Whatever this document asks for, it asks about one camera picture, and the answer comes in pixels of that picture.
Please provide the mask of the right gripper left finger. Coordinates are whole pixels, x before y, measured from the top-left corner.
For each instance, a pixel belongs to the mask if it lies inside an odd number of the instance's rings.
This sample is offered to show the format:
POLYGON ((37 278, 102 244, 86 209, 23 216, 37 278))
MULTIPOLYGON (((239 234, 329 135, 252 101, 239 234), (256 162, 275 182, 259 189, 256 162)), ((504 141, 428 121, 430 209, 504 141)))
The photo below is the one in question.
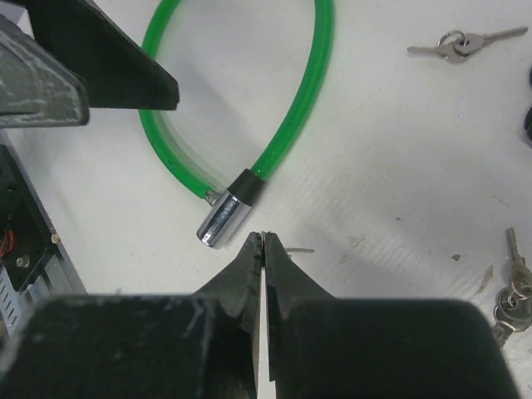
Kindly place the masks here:
POLYGON ((261 241, 189 295, 42 301, 1 355, 4 398, 255 398, 261 241))

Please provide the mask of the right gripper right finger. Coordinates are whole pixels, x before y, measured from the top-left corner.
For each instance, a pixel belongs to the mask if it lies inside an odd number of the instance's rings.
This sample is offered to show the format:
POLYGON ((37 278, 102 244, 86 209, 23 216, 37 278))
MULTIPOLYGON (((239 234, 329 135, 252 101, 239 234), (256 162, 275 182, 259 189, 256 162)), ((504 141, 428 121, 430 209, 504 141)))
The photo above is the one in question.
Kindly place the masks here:
POLYGON ((516 398, 481 312, 452 299, 335 298, 263 236, 280 398, 516 398))

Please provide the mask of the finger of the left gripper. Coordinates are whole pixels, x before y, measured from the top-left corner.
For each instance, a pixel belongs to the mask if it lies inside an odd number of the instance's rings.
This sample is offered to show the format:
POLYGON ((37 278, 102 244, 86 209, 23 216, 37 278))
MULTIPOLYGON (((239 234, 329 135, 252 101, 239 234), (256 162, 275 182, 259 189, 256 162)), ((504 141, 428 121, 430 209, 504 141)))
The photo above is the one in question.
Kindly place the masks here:
POLYGON ((32 32, 85 84, 92 108, 171 111, 179 85, 93 1, 26 1, 32 32))
POLYGON ((83 83, 12 21, 1 17, 1 127, 84 126, 83 83))

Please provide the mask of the green cable bike lock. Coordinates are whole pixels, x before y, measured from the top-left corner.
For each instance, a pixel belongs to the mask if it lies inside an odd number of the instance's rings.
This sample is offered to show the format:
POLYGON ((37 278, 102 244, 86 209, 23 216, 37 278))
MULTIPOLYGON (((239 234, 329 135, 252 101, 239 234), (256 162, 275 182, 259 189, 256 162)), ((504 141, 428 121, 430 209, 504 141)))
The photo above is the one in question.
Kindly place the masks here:
POLYGON ((268 178, 281 165, 300 136, 328 71, 334 28, 334 2, 316 1, 312 45, 292 104, 253 166, 243 170, 222 193, 193 169, 192 159, 184 150, 170 148, 163 135, 163 122, 158 117, 158 111, 139 111, 145 136, 165 168, 193 195, 211 206, 209 214, 196 231, 196 237, 203 245, 218 249, 229 241, 259 201, 268 178))

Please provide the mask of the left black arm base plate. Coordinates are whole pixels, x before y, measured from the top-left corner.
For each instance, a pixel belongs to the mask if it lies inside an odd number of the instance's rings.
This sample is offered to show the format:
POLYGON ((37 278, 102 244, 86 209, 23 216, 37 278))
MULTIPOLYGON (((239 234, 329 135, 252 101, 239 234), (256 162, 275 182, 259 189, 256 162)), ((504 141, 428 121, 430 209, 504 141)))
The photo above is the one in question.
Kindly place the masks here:
POLYGON ((1 265, 15 291, 41 276, 56 245, 17 162, 1 146, 1 265))

